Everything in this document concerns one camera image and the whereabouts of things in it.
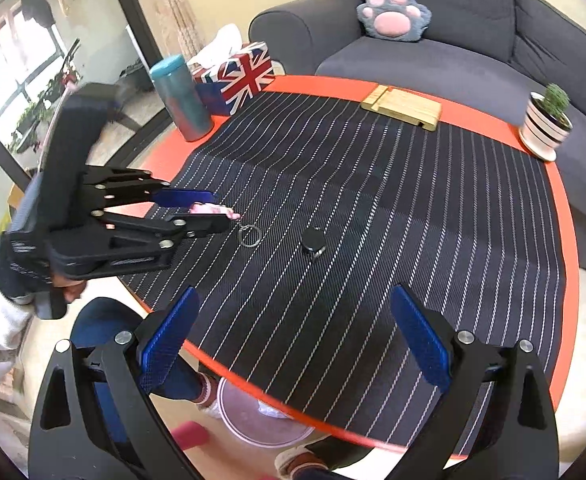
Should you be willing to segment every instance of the finger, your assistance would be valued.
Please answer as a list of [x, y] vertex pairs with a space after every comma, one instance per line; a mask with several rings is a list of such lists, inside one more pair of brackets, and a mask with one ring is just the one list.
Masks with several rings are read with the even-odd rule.
[[86, 282], [79, 282], [76, 285], [65, 287], [64, 299], [66, 300], [66, 303], [73, 303], [73, 301], [78, 300], [85, 289]]
[[64, 288], [65, 286], [74, 286], [79, 285], [80, 283], [85, 283], [85, 280], [70, 280], [69, 278], [65, 278], [64, 276], [60, 276], [59, 274], [53, 273], [53, 286], [58, 286], [60, 288]]

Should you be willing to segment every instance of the gray sofa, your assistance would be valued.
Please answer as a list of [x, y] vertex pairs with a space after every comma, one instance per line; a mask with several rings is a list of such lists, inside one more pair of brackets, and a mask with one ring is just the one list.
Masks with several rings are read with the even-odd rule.
[[557, 165], [586, 269], [586, 31], [543, 0], [417, 0], [433, 13], [416, 43], [363, 35], [363, 0], [297, 0], [253, 19], [288, 74], [375, 81], [437, 95], [521, 124], [531, 91], [554, 82], [574, 128]]

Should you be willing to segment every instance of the potted plants outside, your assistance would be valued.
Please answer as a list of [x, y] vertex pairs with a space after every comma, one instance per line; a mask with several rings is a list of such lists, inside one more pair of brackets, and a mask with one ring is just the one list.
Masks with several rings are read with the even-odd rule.
[[17, 121], [17, 131], [20, 134], [25, 135], [30, 130], [31, 126], [35, 124], [35, 121], [39, 119], [39, 111], [37, 110], [38, 104], [31, 102], [28, 104], [26, 109], [20, 115]]
[[531, 92], [519, 138], [538, 158], [547, 162], [556, 159], [555, 149], [572, 129], [566, 116], [569, 102], [566, 92], [556, 84], [548, 85], [544, 95]]

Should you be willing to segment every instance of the teal water bottle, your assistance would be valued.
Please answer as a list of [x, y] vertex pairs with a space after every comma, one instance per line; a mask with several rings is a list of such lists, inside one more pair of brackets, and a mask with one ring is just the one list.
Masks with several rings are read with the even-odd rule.
[[170, 56], [149, 70], [151, 80], [184, 139], [201, 139], [213, 127], [182, 54]]

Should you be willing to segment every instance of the sofa armrest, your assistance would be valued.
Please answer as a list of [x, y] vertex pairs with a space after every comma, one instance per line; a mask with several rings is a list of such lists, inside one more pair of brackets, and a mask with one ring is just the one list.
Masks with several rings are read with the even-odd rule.
[[356, 7], [362, 0], [297, 0], [260, 12], [251, 41], [266, 41], [287, 74], [314, 74], [320, 63], [362, 36]]

